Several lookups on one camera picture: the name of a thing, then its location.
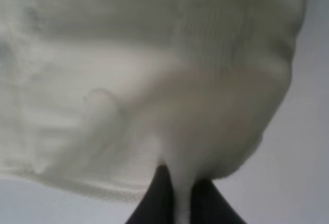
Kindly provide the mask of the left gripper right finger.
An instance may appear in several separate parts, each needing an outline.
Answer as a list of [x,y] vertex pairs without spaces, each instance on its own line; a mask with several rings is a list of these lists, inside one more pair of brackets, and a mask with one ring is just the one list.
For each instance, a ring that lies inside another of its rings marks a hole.
[[191,218],[194,224],[246,224],[211,180],[201,180],[192,188]]

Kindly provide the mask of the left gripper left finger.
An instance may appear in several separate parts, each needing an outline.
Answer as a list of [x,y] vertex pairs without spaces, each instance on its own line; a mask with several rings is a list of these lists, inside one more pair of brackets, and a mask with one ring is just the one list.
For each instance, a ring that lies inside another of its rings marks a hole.
[[174,194],[169,170],[157,167],[144,197],[126,224],[173,224]]

